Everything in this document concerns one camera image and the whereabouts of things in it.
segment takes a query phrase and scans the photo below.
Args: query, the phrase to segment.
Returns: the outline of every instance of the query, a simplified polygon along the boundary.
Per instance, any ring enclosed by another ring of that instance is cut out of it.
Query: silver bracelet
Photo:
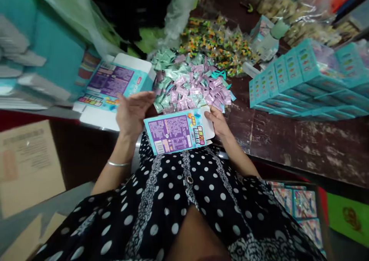
[[[126,166],[130,165],[130,163],[116,164],[116,163],[110,162],[109,160],[108,160],[108,164],[112,165],[112,166],[115,166],[115,167],[126,167]]]

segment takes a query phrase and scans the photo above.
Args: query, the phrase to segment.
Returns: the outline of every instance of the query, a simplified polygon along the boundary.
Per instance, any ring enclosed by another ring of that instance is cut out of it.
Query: wooden table
[[[203,0],[191,15],[211,17],[220,11],[249,33],[260,15],[247,13],[241,1]],[[280,52],[288,50],[280,41]],[[320,123],[269,115],[249,108],[250,80],[249,76],[227,79],[237,100],[227,108],[226,118],[247,154],[369,188],[369,117]]]

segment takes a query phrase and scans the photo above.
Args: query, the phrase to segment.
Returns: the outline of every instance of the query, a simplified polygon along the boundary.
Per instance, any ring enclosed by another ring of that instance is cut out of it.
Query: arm
[[[222,141],[231,163],[242,176],[253,175],[260,177],[256,167],[231,133],[223,114],[213,106],[210,106],[210,111],[211,113],[205,112],[205,117],[213,122],[215,134]]]
[[[153,92],[140,92],[128,99],[118,95],[120,105],[116,121],[120,132],[109,161],[115,164],[131,163],[135,145],[143,130],[143,119],[147,109],[153,104]],[[91,195],[100,194],[118,187],[131,174],[131,165],[113,166],[107,163],[92,189]]]

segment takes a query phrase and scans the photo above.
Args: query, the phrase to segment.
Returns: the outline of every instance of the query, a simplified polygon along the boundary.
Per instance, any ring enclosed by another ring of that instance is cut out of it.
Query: candy pile
[[[226,72],[218,71],[203,54],[176,56],[170,49],[159,50],[151,61],[156,70],[154,106],[158,113],[213,105],[224,113],[236,99],[226,83]]]
[[[221,15],[216,21],[190,18],[182,34],[180,53],[195,57],[204,53],[214,59],[219,69],[225,70],[228,77],[242,72],[244,60],[251,56],[250,48],[239,28],[231,31],[225,27],[227,20]]]

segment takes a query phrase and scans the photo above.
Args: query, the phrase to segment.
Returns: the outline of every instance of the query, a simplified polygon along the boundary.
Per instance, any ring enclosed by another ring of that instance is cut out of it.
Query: clear plastic bag
[[[94,44],[102,58],[123,52],[122,41],[92,0],[45,0],[82,37]]]
[[[164,39],[160,39],[158,44],[160,47],[178,47],[180,43],[180,35],[186,27],[189,13],[196,5],[197,0],[172,0],[167,8],[165,17],[165,35]]]

